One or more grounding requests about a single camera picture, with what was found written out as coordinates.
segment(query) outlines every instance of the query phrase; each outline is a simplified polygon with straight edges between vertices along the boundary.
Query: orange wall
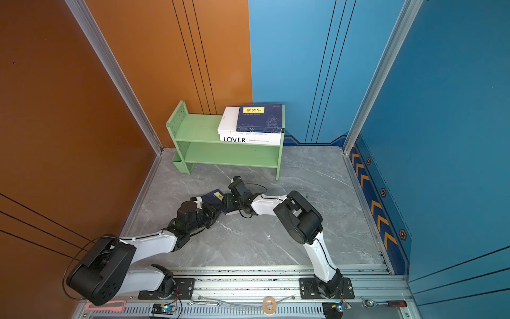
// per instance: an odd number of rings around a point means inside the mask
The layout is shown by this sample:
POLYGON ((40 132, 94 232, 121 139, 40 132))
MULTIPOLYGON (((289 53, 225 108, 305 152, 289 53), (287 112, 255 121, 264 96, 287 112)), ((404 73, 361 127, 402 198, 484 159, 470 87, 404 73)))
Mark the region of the orange wall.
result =
MULTIPOLYGON (((0 2, 0 42, 0 193, 88 238, 119 234, 155 154, 67 5, 0 2)), ((0 211, 86 243, 4 197, 0 211)), ((0 230, 78 251, 4 214, 0 230)), ((70 258, 5 233, 0 242, 2 317, 69 318, 70 258)))
POLYGON ((252 103, 248 0, 87 0, 164 147, 180 100, 190 113, 252 103))

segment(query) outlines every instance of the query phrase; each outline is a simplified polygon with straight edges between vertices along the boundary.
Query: black mounting plate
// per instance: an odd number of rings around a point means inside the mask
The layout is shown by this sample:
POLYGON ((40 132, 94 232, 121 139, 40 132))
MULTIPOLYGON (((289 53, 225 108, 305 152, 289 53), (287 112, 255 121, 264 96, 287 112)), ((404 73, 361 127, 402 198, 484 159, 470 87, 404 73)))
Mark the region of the black mounting plate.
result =
MULTIPOLYGON (((179 287, 179 299, 190 300, 191 295, 195 289, 195 278, 173 278, 177 287, 179 287)), ((139 300, 154 300, 163 298, 165 296, 159 296, 155 291, 143 290, 138 294, 139 300)), ((174 300, 175 293, 168 296, 165 300, 174 300)))
MULTIPOLYGON (((346 277, 340 280, 340 292, 332 299, 340 299, 340 295, 342 295, 343 299, 354 299, 354 290, 352 289, 351 280, 346 277)), ((320 295, 315 278, 299 278, 299 289, 299 291, 301 291, 301 299, 325 299, 320 295)))

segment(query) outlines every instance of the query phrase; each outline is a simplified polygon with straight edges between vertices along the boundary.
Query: orange chevron arrow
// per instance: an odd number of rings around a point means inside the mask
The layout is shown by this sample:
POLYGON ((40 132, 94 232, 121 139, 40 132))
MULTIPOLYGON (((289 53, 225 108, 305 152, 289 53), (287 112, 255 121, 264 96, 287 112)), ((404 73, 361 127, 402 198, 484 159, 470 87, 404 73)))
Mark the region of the orange chevron arrow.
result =
POLYGON ((354 157, 359 157, 359 154, 352 154, 352 166, 354 166, 354 157))
POLYGON ((368 176, 361 174, 361 189, 363 189, 363 180, 370 181, 368 176))
POLYGON ((381 204, 379 204, 378 202, 376 202, 376 201, 372 200, 372 216, 374 215, 374 206, 377 206, 377 207, 379 207, 380 209, 383 209, 383 208, 381 207, 381 204))
POLYGON ((381 221, 388 226, 390 225, 390 223, 388 222, 388 220, 386 218, 382 217, 381 215, 378 215, 377 216, 377 229, 379 229, 379 231, 381 231, 381 221))
POLYGON ((365 168, 363 164, 356 164, 356 176, 359 176, 358 173, 360 172, 360 167, 365 168))
POLYGON ((395 245, 398 245, 397 240, 392 235, 388 234, 387 232, 384 232, 384 247, 386 249, 388 249, 388 239, 394 242, 395 245))

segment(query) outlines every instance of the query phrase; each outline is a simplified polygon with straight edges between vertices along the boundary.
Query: robotic arm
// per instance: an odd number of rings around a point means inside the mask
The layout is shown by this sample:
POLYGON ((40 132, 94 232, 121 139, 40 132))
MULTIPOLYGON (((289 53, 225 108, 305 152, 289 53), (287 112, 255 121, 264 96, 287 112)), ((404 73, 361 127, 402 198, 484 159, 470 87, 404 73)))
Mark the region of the robotic arm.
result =
MULTIPOLYGON (((324 243, 320 213, 297 191, 279 197, 253 194, 239 176, 228 187, 232 193, 225 194, 222 207, 278 217, 289 235, 304 245, 321 295, 334 298, 342 285, 342 274, 331 261, 324 243)), ((131 267, 131 264, 179 250, 192 236, 210 228, 220 213, 219 208, 200 200, 186 201, 168 227, 157 233, 123 238, 102 236, 72 270, 66 283, 97 306, 131 291, 154 291, 155 296, 166 299, 174 291, 173 273, 156 264, 144 268, 131 267)))

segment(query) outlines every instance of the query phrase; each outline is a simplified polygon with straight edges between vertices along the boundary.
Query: blue book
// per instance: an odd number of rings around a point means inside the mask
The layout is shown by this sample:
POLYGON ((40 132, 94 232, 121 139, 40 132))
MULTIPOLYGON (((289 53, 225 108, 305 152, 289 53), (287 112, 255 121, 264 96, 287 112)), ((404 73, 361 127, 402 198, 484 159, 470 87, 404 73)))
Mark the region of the blue book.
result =
POLYGON ((281 133, 281 104, 253 104, 239 107, 236 131, 258 133, 281 133))

